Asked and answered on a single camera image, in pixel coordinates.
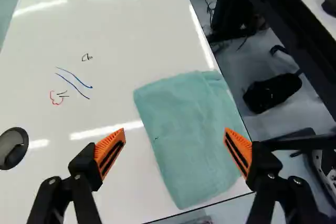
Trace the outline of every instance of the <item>marker scribble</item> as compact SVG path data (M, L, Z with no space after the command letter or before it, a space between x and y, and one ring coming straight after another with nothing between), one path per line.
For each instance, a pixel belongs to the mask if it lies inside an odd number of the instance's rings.
M82 61L87 61L87 60L91 60L93 57L92 56L89 56L88 53L84 54L82 56Z
M65 72L67 72L67 73L69 73L69 74L71 74L73 77L75 77L76 79L77 79L77 81L79 81L83 86L85 86L85 87L87 87L88 89L92 89L92 86L87 86L87 85L85 85L83 82L81 82L73 73L71 73L71 72L69 72L68 70L65 70L65 69L63 69L63 68L59 68L59 67L56 67L56 68L58 68L58 69L60 69L60 70L63 70L63 71L65 71Z
M69 83L69 84L71 84L83 97L85 97L86 99L89 99L90 100L90 98L88 98L88 97L86 97L84 94L82 94L82 92L80 92L78 89L77 89L77 87L75 86L75 85L73 85L70 81L68 81L67 79L65 79L63 76L61 76L60 74L58 74L58 73L55 73L55 74L57 74L58 76L60 76L62 79L64 79L67 83Z
M61 105L61 104L63 103L64 98L62 97L62 100L61 100L60 103L55 102L55 99L53 99L53 98L52 98L52 95L51 95L53 92L54 92L54 90L51 90L51 91L49 92L49 98L52 100L53 105Z

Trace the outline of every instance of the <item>green cloth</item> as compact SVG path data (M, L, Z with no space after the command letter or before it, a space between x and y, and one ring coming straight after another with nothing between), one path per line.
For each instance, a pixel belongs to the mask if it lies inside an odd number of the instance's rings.
M248 137L223 76L191 72L134 91L156 161L179 209L229 189L240 176L224 128Z

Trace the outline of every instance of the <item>black bag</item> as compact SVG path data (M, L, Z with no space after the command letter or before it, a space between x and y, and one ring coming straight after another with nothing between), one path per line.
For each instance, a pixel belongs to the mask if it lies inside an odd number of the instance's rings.
M301 87L302 81L296 74L280 74L266 81L252 83L243 99L251 111L260 114L285 102Z

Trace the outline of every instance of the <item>folded towel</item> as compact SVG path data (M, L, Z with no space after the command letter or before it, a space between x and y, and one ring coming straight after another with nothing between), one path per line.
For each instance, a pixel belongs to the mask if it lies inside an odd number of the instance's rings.
M248 134L220 73L159 80L135 90L134 101L178 208L226 191L240 176L223 144L224 128Z

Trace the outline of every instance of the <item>cable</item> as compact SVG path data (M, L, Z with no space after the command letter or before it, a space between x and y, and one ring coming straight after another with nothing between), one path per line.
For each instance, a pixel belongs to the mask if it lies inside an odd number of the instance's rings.
M214 8L211 8L211 7L210 7L210 4L214 3L214 1L211 1L211 2L209 2L209 3L208 3L207 0L204 0L204 1L205 1L205 3L206 3L206 12L210 14L210 28L213 29L213 28L212 28L212 16L214 15L214 14L213 14L213 10L214 10Z

